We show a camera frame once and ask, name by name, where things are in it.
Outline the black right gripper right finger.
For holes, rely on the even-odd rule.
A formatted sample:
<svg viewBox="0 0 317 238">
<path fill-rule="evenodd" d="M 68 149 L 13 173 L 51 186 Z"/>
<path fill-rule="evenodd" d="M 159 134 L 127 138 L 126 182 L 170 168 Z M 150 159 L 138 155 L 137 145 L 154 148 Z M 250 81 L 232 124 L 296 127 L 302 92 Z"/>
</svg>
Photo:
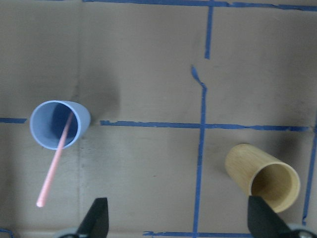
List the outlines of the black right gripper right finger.
<svg viewBox="0 0 317 238">
<path fill-rule="evenodd" d="M 247 225 L 254 238 L 290 238 L 291 230 L 260 196 L 249 196 Z"/>
</svg>

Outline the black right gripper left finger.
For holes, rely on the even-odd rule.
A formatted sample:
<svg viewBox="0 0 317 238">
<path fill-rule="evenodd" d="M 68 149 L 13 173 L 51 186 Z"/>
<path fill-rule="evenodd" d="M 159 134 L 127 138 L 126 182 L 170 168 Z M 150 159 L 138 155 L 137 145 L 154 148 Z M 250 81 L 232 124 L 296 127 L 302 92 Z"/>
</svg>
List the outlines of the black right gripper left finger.
<svg viewBox="0 0 317 238">
<path fill-rule="evenodd" d="M 106 238 L 108 232 L 107 198 L 96 198 L 75 234 L 78 238 Z"/>
</svg>

